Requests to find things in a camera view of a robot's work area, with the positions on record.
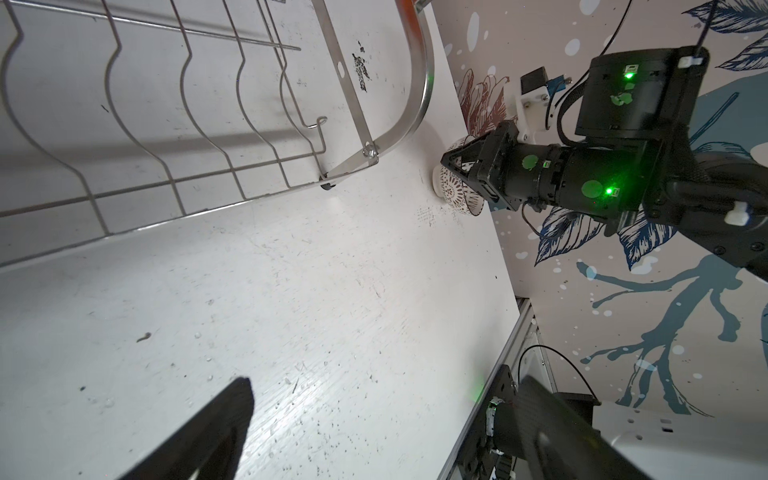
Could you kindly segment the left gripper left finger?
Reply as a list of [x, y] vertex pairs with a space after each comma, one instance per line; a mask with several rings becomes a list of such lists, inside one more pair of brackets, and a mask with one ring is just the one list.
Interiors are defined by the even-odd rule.
[[124, 479], [233, 479], [254, 412], [251, 381], [235, 378]]

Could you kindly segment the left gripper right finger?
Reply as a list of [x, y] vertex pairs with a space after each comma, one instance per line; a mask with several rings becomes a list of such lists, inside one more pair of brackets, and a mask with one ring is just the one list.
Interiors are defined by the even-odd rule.
[[521, 381], [517, 403], [518, 430], [532, 478], [647, 477], [536, 379]]

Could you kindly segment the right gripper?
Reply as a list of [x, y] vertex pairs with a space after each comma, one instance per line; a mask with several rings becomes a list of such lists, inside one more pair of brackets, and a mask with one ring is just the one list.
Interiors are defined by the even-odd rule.
[[440, 164], [460, 180], [474, 181], [479, 193], [506, 208], [518, 210], [526, 201], [536, 211], [555, 206], [569, 149], [521, 142], [518, 136], [516, 123], [505, 120], [444, 153]]

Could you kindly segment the stainless steel dish rack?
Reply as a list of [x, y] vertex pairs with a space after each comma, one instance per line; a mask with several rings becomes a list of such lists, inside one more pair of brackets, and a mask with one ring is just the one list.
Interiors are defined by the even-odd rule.
[[5, 1], [5, 269], [306, 188], [408, 139], [421, 1]]

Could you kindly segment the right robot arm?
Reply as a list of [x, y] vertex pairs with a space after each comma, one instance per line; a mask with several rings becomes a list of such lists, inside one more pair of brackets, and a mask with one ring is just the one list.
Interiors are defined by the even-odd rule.
[[516, 125], [446, 152], [442, 165], [485, 201], [513, 211], [551, 207], [544, 256], [596, 234], [630, 252], [680, 233], [730, 265], [767, 275], [767, 170], [732, 152], [697, 156], [689, 123], [709, 63], [700, 46], [593, 59], [564, 99], [579, 106], [574, 139], [523, 141]]

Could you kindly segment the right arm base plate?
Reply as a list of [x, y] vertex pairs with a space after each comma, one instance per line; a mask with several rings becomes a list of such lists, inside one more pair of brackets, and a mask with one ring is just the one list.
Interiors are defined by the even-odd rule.
[[[518, 387], [510, 367], [501, 366], [482, 397], [456, 456], [455, 464], [464, 479], [488, 479], [492, 473], [499, 479], [509, 479], [516, 460], [527, 463], [517, 424]], [[592, 420], [599, 405], [595, 397], [552, 394], [595, 429]]]

